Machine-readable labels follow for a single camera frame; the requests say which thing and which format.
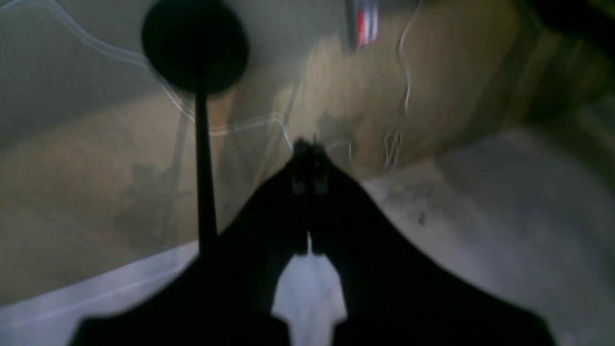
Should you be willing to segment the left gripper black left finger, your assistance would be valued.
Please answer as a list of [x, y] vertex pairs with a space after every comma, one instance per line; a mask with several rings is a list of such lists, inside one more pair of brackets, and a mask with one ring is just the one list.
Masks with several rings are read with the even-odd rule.
[[272, 315], [276, 287], [308, 251], [310, 144], [264, 182], [217, 239], [154, 296], [81, 322], [71, 346], [289, 346]]

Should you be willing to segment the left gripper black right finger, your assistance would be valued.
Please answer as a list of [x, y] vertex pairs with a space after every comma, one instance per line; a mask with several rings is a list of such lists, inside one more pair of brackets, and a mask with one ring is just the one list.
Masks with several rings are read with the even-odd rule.
[[340, 276], [334, 346], [553, 346], [545, 320], [462, 280], [411, 244], [369, 194], [310, 149], [312, 249]]

